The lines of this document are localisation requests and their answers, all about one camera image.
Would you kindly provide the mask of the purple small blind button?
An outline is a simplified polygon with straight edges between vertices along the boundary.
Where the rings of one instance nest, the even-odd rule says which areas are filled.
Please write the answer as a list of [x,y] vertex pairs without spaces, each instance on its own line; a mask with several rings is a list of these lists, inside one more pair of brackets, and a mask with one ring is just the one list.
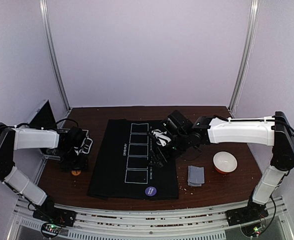
[[157,189],[153,186],[148,186],[146,189],[145,189],[145,195],[148,196],[148,197],[153,197],[157,194]]

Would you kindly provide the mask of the orange big blind button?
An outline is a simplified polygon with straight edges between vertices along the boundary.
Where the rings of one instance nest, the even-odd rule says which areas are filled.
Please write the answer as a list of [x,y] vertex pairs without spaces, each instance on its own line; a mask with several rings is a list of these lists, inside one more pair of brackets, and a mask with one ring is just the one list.
[[71,174],[72,174],[73,176],[78,176],[78,175],[81,174],[81,170],[72,170],[72,171],[71,171]]

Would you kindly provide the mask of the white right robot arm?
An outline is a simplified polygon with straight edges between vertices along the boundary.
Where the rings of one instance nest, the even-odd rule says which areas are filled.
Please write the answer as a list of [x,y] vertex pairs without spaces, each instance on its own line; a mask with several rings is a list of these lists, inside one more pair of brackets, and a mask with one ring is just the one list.
[[230,226],[269,215],[266,203],[294,168],[294,129],[283,112],[262,118],[202,116],[191,122],[175,110],[161,121],[161,125],[164,131],[153,129],[148,133],[155,142],[150,148],[150,162],[158,167],[199,145],[252,143],[272,146],[271,162],[252,191],[247,206],[226,211]]

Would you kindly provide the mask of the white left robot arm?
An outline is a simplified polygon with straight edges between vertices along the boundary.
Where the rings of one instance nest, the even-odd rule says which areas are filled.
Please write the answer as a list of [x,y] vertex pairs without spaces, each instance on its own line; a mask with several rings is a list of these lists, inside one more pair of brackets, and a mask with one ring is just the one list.
[[73,212],[55,207],[54,199],[37,186],[16,163],[27,152],[42,152],[62,164],[65,171],[82,170],[92,146],[89,132],[79,126],[57,128],[32,126],[28,123],[6,125],[0,122],[0,182],[26,199],[34,208],[34,216],[48,222],[63,222]]

